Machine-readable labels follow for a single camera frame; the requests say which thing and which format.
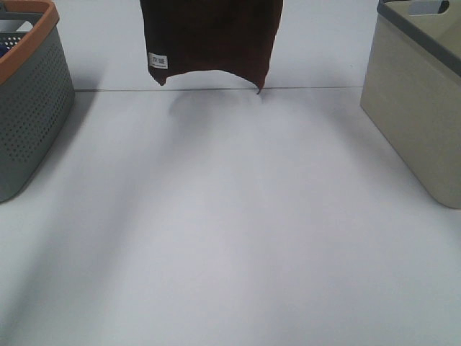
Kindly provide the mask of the brown towel with white label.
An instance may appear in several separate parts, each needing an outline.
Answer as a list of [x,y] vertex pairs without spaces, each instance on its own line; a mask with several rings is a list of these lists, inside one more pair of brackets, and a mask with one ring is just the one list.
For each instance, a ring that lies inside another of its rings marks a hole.
[[224,71],[262,90],[283,1],[141,1],[148,71],[172,76]]

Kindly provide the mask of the beige bin grey rim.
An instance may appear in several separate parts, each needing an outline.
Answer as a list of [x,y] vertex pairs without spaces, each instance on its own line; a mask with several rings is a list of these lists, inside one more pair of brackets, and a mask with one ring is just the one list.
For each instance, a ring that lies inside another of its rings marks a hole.
[[460,2],[379,1],[362,109],[438,203],[460,208]]

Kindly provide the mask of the grey perforated basket orange rim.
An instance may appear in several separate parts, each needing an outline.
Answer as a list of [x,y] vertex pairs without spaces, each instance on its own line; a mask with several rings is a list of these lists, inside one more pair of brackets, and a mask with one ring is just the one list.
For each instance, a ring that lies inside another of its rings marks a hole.
[[71,80],[52,1],[2,1],[1,20],[28,31],[1,30],[1,201],[32,179],[71,112]]

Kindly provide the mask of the blue item in basket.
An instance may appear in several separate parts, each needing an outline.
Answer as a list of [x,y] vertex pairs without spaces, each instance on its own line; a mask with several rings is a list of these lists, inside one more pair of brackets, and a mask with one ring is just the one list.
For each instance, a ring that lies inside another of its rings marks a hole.
[[9,52],[8,47],[6,47],[5,45],[0,44],[0,58],[2,58],[8,52]]

